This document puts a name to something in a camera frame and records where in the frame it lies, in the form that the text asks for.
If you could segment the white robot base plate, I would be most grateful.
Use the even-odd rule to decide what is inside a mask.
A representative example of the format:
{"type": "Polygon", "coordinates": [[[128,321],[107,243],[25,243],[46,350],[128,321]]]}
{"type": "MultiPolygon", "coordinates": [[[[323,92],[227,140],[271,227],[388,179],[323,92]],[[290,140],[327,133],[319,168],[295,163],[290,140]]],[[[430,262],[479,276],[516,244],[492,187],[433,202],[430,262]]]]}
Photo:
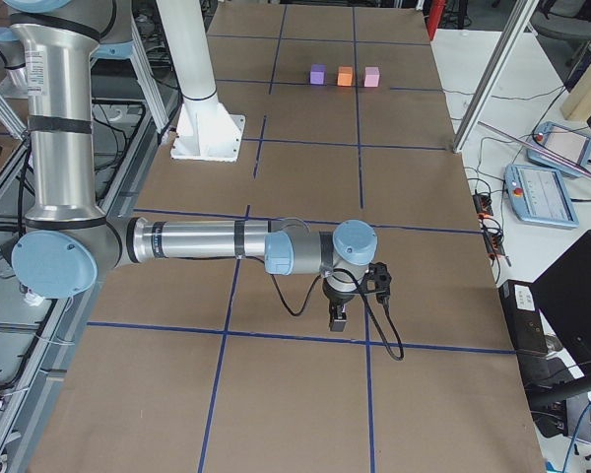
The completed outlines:
{"type": "Polygon", "coordinates": [[[235,162],[245,121],[218,100],[184,100],[170,155],[175,160],[235,162]]]}

